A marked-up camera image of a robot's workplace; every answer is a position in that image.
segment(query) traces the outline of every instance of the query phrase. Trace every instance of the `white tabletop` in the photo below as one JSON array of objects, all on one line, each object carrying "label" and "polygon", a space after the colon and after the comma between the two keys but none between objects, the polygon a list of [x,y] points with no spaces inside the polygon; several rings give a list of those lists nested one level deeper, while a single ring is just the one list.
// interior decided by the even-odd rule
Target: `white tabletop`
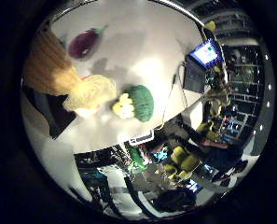
[{"label": "white tabletop", "polygon": [[[52,26],[57,37],[68,45],[78,34],[104,24],[99,44],[91,57],[72,60],[81,77],[103,75],[112,78],[120,95],[130,85],[145,85],[153,95],[154,115],[149,122],[120,119],[110,108],[113,102],[88,119],[77,117],[58,137],[74,147],[75,153],[111,147],[160,126],[185,109],[185,101],[173,74],[185,54],[197,47],[201,35],[196,24],[185,15],[146,0],[99,0],[67,13]],[[187,105],[201,94],[185,91]]]}]

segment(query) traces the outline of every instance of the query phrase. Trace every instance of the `computer monitor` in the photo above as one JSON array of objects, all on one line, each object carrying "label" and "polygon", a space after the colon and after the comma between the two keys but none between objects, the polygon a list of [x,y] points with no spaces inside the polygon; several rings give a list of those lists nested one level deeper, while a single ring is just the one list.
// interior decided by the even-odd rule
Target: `computer monitor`
[{"label": "computer monitor", "polygon": [[203,69],[211,69],[223,62],[221,49],[213,39],[208,39],[188,54]]}]

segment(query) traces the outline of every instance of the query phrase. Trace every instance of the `purple eggplant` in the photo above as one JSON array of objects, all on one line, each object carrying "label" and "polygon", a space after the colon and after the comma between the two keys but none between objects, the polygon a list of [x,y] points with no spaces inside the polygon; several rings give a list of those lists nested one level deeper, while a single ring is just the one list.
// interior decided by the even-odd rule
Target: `purple eggplant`
[{"label": "purple eggplant", "polygon": [[76,36],[69,45],[69,55],[75,59],[82,59],[87,56],[106,27],[107,25],[101,28],[92,28]]}]

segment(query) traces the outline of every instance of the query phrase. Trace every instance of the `green knitted ball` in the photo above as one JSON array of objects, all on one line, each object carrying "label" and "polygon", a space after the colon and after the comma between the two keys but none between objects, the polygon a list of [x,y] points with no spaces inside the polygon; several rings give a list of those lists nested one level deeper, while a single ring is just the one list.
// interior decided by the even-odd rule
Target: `green knitted ball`
[{"label": "green knitted ball", "polygon": [[134,114],[137,119],[147,122],[154,112],[154,99],[147,87],[138,85],[126,91],[132,99]]}]

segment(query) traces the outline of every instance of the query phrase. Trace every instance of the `green object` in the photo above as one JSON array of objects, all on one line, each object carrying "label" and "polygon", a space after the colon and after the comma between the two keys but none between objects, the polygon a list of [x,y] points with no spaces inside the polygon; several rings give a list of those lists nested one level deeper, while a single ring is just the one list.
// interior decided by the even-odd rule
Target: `green object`
[{"label": "green object", "polygon": [[126,91],[132,99],[134,114],[137,119],[147,122],[154,112],[154,99],[147,87],[138,85]]},{"label": "green object", "polygon": [[146,169],[146,166],[144,165],[144,161],[142,159],[142,157],[140,156],[140,152],[139,149],[136,147],[128,147],[130,156],[132,161],[139,166],[139,168],[141,168],[142,170]]},{"label": "green object", "polygon": [[101,26],[101,27],[99,27],[99,28],[94,28],[94,30],[95,30],[95,32],[96,32],[98,35],[101,35],[102,32],[103,32],[103,30],[104,30],[105,28],[107,28],[107,27],[108,27],[108,24],[103,25],[103,26]]}]

